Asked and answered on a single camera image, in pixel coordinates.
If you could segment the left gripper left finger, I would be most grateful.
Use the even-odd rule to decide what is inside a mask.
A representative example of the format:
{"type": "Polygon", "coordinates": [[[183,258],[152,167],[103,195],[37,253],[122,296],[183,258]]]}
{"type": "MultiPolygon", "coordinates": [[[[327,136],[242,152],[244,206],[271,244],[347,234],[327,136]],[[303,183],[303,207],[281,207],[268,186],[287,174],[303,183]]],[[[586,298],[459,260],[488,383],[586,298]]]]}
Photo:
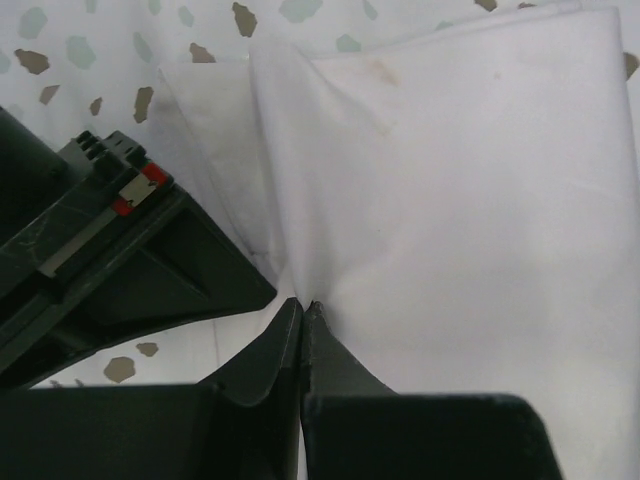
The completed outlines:
{"type": "Polygon", "coordinates": [[[1,397],[5,479],[293,479],[303,312],[191,385],[15,390],[1,397]]]}

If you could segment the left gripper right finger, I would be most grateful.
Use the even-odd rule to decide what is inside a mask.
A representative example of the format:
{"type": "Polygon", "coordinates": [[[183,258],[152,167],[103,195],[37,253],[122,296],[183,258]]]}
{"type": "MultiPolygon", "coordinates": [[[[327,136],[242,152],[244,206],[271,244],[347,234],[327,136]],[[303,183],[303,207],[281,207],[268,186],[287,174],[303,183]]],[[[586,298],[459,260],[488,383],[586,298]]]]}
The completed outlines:
{"type": "Polygon", "coordinates": [[[399,394],[304,314],[301,423],[311,479],[559,479],[544,423],[508,394],[399,394]]]}

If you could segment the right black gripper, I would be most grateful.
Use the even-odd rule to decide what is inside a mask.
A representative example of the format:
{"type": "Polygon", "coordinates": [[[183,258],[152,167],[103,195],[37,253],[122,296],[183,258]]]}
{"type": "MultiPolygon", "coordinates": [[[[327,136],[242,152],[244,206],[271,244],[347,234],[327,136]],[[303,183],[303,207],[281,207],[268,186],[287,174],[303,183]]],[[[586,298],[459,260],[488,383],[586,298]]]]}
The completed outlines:
{"type": "Polygon", "coordinates": [[[55,152],[1,115],[1,384],[101,349],[258,311],[275,288],[128,137],[55,152]]]}

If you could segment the white t shirt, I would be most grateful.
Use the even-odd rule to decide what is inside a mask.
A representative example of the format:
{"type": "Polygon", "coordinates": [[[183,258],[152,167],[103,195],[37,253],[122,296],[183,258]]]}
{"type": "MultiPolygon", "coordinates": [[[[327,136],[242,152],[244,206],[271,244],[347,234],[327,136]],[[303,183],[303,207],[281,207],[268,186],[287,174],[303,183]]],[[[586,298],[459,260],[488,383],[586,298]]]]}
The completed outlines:
{"type": "Polygon", "coordinates": [[[617,8],[160,67],[162,165],[400,392],[528,400],[568,479],[639,475],[639,186],[617,8]]]}

